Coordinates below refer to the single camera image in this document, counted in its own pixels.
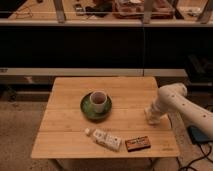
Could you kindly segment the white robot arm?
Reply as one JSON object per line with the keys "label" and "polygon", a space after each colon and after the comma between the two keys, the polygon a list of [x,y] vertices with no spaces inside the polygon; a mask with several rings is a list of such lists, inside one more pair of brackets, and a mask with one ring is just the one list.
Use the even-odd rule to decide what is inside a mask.
{"label": "white robot arm", "polygon": [[157,125],[169,110],[185,115],[209,138],[213,139],[213,112],[210,112],[186,99],[187,88],[183,83],[161,86],[157,98],[145,109],[150,125]]}

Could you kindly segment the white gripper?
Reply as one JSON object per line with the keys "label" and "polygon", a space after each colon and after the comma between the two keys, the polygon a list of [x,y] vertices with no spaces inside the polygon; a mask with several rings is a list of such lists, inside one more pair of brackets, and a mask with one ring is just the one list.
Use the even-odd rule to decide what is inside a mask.
{"label": "white gripper", "polygon": [[153,112],[159,112],[161,117],[167,112],[167,105],[159,99],[155,99],[148,108]]}

